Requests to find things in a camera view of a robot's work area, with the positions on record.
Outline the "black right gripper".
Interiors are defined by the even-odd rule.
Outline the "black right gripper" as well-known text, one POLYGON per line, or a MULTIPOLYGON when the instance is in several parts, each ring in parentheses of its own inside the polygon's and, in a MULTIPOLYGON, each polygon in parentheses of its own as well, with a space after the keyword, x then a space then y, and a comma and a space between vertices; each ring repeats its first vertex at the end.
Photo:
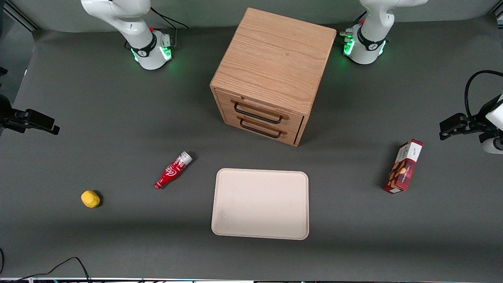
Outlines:
POLYGON ((27 129, 37 129, 57 136, 60 127, 55 120, 33 109, 18 110, 11 107, 9 99, 0 95, 1 129, 10 129, 24 134, 27 129))

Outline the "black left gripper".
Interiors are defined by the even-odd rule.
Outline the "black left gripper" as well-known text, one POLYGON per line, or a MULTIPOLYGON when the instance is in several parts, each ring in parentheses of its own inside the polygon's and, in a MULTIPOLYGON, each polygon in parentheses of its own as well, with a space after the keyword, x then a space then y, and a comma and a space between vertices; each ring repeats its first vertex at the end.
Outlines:
MULTIPOLYGON (((501 94, 485 103, 476 115, 471 114, 466 96, 466 113, 473 125, 476 125, 482 131, 503 130, 503 101, 501 94)), ((478 129, 468 127, 465 114, 456 113, 440 122, 439 138, 440 140, 446 140, 451 136, 474 134, 477 132, 478 129)))

